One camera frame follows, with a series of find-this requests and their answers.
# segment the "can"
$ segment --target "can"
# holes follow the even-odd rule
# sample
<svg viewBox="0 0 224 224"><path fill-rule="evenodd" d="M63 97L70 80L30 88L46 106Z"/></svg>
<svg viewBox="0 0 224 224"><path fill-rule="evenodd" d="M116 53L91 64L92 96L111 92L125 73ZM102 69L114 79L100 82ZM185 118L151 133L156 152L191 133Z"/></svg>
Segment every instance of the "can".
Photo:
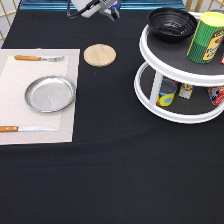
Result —
<svg viewBox="0 0 224 224"><path fill-rule="evenodd" d="M218 12L203 13L188 50L188 58L199 64L212 61L224 37L224 15Z"/></svg>
<svg viewBox="0 0 224 224"><path fill-rule="evenodd" d="M177 86L173 81L163 79L156 104L158 106L169 106L173 102L176 91Z"/></svg>

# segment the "green can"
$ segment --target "green can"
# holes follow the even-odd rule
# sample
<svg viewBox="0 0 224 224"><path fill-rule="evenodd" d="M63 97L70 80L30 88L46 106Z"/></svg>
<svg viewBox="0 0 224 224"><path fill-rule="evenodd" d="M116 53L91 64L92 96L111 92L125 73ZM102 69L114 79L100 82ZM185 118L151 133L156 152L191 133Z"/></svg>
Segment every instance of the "green can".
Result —
<svg viewBox="0 0 224 224"><path fill-rule="evenodd" d="M217 12L203 13L188 50L188 58L199 64L212 61L224 37L224 15Z"/></svg>

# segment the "silver plate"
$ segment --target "silver plate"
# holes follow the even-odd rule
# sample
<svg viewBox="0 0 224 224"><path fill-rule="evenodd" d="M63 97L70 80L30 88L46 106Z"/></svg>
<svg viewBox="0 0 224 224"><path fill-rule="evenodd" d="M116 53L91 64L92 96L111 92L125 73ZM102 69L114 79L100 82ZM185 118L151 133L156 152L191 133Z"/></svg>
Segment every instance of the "silver plate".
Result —
<svg viewBox="0 0 224 224"><path fill-rule="evenodd" d="M54 112L68 106L76 95L75 86L64 77L47 76L31 83L26 92L26 103L39 112Z"/></svg>

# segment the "shelf tier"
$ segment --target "shelf tier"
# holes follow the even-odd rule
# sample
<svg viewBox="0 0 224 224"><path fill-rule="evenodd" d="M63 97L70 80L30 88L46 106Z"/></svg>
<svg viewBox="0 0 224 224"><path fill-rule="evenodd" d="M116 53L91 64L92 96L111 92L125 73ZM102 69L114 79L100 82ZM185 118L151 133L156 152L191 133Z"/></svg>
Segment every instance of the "shelf tier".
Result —
<svg viewBox="0 0 224 224"><path fill-rule="evenodd" d="M196 64L187 58L191 38L166 43L152 35L147 25L140 39L140 51L153 69L171 79L196 86L224 85L224 65L220 64L224 45L221 44L212 62Z"/></svg>
<svg viewBox="0 0 224 224"><path fill-rule="evenodd" d="M155 70L146 62L139 68L135 77L135 92L140 102L154 114L178 123L201 123L217 117L224 110L224 103L214 106L207 92L207 88L196 86L190 99L175 95L168 107L159 107L150 100Z"/></svg>

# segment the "white metal frame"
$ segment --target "white metal frame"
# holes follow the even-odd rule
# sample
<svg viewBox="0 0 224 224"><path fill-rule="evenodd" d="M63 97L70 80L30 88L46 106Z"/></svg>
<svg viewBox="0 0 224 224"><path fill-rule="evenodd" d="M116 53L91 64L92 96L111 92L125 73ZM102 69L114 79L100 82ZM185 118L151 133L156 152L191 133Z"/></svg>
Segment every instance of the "white metal frame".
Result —
<svg viewBox="0 0 224 224"><path fill-rule="evenodd" d="M196 19L200 19L201 13L191 13L191 14L195 16ZM207 76L207 75L193 74L193 73L181 71L179 69L173 68L165 64L164 62L159 60L148 48L147 36L149 32L150 32L149 27L147 25L142 32L142 36L140 38L140 43L139 43L141 54L144 57L146 62L143 63L141 67L139 68L135 77L135 81L134 81L135 92L140 102L154 114L164 119L178 122L178 123L186 123L186 124L201 123L201 122L209 121L217 117L224 110L224 102L222 102L214 110L204 114L198 114L198 115L177 114L177 113L164 110L162 107L159 107L156 105L156 101L159 94L163 76L169 77L171 79L174 79L182 83L209 87L209 86L224 85L224 75ZM144 95L140 86L141 75L143 71L146 69L146 67L149 65L154 70L156 70L150 99L148 99Z"/></svg>

